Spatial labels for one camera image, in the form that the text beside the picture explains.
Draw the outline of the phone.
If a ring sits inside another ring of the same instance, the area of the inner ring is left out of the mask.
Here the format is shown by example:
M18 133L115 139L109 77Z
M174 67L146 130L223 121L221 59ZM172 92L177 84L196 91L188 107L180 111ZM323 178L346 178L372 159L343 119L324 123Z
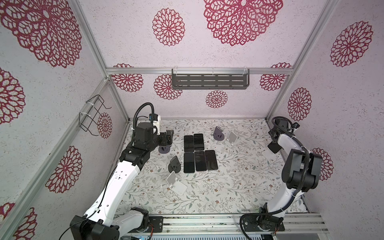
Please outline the phone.
M282 147L279 145L279 143L277 142L270 142L268 144L268 148L270 149L270 151L272 151L274 154L277 154L281 149Z
M207 170L209 171L218 170L219 167L217 163L216 152L214 150L207 150L205 151L205 157L206 157Z
M195 151L204 151L204 135L203 134L194 134L194 150Z
M195 151L193 135L184 136L184 151L185 153L191 153Z
M194 153L184 153L184 173L195 172L195 156Z
M195 156L195 165L196 171L202 172L207 170L206 156L204 151L196 151Z

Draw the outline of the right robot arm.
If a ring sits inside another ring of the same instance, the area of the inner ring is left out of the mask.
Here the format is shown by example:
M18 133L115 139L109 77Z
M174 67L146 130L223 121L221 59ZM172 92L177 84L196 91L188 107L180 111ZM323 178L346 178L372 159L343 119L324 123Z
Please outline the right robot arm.
M300 126L298 123L285 117L274 117L272 124L269 131L272 142L268 148L274 154L283 150L288 157L282 170L283 184L266 207L268 214L283 218L292 203L318 186L323 159L308 150L295 136L294 131Z

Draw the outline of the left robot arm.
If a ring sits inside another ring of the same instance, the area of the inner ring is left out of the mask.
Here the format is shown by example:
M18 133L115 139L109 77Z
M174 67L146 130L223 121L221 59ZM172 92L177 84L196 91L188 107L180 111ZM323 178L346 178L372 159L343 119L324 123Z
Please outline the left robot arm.
M144 232L149 229L147 210L134 207L118 218L115 213L126 191L150 159L151 152L157 147L171 146L173 137L173 130L160 132L158 123L142 122L134 128L131 141L97 200L83 216L72 219L69 229L75 240L118 240L132 230Z

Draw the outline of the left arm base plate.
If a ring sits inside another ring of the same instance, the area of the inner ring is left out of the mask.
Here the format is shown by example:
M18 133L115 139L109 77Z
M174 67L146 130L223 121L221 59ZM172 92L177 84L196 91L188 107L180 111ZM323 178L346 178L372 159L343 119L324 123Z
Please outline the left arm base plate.
M138 229L130 231L130 233L161 233L163 231L164 217L150 216L147 223L144 226L140 226Z

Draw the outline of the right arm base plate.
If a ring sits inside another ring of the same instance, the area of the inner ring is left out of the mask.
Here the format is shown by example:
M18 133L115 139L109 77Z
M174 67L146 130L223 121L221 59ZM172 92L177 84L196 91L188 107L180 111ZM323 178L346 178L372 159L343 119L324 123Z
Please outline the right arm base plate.
M283 232L285 226L284 218L274 216L246 216L243 226L246 232Z

